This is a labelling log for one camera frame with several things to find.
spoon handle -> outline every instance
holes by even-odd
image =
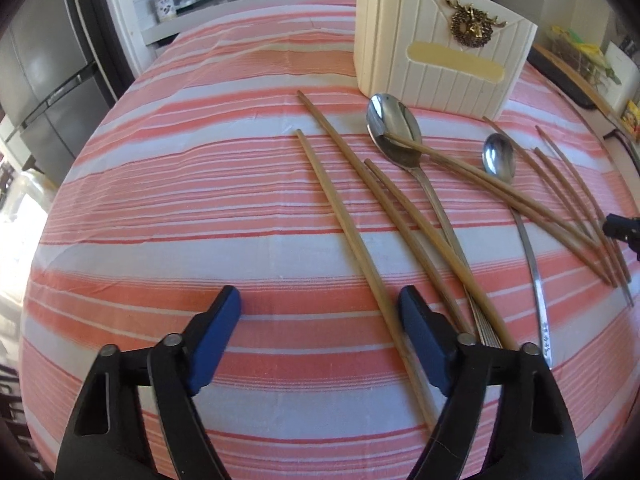
[[[531,272],[531,279],[533,280],[533,290],[536,297],[536,309],[538,311],[538,323],[540,329],[540,346],[542,348],[542,355],[545,358],[546,364],[551,368],[551,333],[549,330],[549,322],[546,318],[546,303],[545,293],[542,289],[542,279],[540,278],[540,271],[538,270],[538,263],[536,261],[536,255],[533,252],[531,246],[531,240],[527,234],[527,229],[524,227],[524,222],[520,213],[515,209],[511,209],[513,213],[513,219],[516,221],[518,227],[518,233],[522,240],[522,246],[524,247],[524,254],[529,264],[529,270]]]
[[[462,250],[460,246],[460,241],[456,236],[456,232],[453,230],[453,226],[449,221],[449,217],[447,216],[446,211],[444,211],[444,207],[442,206],[442,202],[438,198],[436,190],[433,188],[429,177],[424,173],[422,168],[411,168],[408,170],[409,173],[418,181],[424,193],[427,195],[427,199],[431,202],[431,206],[436,213],[438,221],[442,227],[442,233],[444,234],[444,238],[449,243],[453,251],[456,253],[456,256],[460,259],[460,261],[467,267],[469,267],[469,262],[466,260],[465,251]],[[469,302],[471,307],[471,313],[474,316],[474,321],[476,322],[476,327],[478,328],[478,337],[482,344],[487,346],[493,346],[496,348],[501,348],[500,340],[496,335],[494,328],[489,323],[489,320],[486,318],[482,310],[478,307],[475,300],[469,294],[468,290],[465,288],[466,299]]]

table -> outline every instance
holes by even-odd
[[[296,99],[302,89],[364,159],[436,223],[417,183],[366,132],[352,62],[354,0],[247,10],[181,34],[127,91],[62,185],[25,298],[20,373],[46,462],[98,348],[180,332],[225,284],[242,318],[212,385],[195,398],[234,478],[405,478],[428,432],[376,303],[293,130],[301,128],[354,217],[391,294],[438,298],[380,206]],[[483,123],[416,110],[431,146],[480,166]],[[637,214],[600,143],[527,66],[499,121],[527,149],[565,150],[606,212]],[[473,272],[519,342],[537,341],[524,252],[508,209],[424,164]],[[515,185],[568,219],[529,168]],[[638,387],[638,315],[527,223],[552,329],[554,374],[585,472],[614,441]],[[640,266],[625,248],[640,288]],[[461,302],[463,291],[439,263]],[[149,391],[142,406],[161,472],[175,476]],[[466,473],[483,458],[489,397]]]

metal spoon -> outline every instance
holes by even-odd
[[[482,164],[484,170],[493,176],[496,176],[506,184],[510,184],[516,173],[516,161],[513,155],[513,146],[509,137],[503,134],[491,134],[487,137],[482,147]],[[542,346],[542,355],[546,364],[551,368],[551,337],[549,331],[549,323],[546,318],[545,295],[542,289],[542,279],[536,262],[536,255],[533,252],[529,235],[522,222],[522,217],[515,209],[511,209],[513,219],[516,222],[520,239],[524,247],[524,253],[527,257],[531,278],[533,280],[533,289],[536,296],[536,308],[538,310],[538,323],[540,326],[540,343]]]
[[[445,240],[453,248],[460,260],[469,267],[465,253],[460,246],[460,242],[447,217],[447,213],[444,211],[431,182],[420,167],[420,157],[422,154],[417,150],[400,146],[385,137],[385,132],[390,132],[397,136],[407,137],[416,142],[422,142],[420,126],[418,126],[411,110],[390,94],[375,94],[367,106],[367,128],[369,129],[371,139],[373,139],[373,142],[382,154],[396,166],[399,166],[411,174],[418,183],[420,183],[442,226]],[[499,348],[501,344],[493,327],[484,316],[482,310],[476,305],[471,295],[467,291],[465,292],[476,326],[478,327],[480,341],[485,345]]]

striped tablecloth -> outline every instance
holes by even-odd
[[[212,384],[195,399],[233,478],[390,479],[411,470],[428,430],[294,129],[310,136],[389,292],[414,283],[440,309],[438,297],[296,90],[436,218],[417,183],[370,142],[352,61],[354,0],[334,3],[248,10],[181,34],[82,151],[42,235],[22,326],[24,405],[50,466],[98,348],[140,348],[180,332],[233,284],[242,318]],[[426,142],[480,165],[485,124],[415,113]],[[637,213],[598,141],[532,68],[499,123],[527,149],[551,154],[534,129],[540,124],[604,211]],[[521,343],[537,341],[529,270],[509,211],[428,162],[424,169],[509,329]],[[568,219],[523,163],[515,185]],[[638,387],[636,311],[556,241],[527,229],[544,279],[554,374],[588,472]],[[640,266],[624,254],[637,294]],[[146,390],[142,405],[158,468],[175,476]],[[495,409],[491,397],[466,473],[481,465]]]

kitchen counter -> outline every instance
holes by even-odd
[[[152,45],[158,41],[179,34],[190,28],[197,27],[210,20],[214,20],[226,14],[235,14],[243,10],[255,9],[255,3],[251,0],[211,0],[207,5],[188,10],[176,18],[158,23],[153,27],[142,31],[142,39],[146,45]],[[335,4],[336,0],[264,0],[265,7],[274,5],[296,5],[296,4]]]

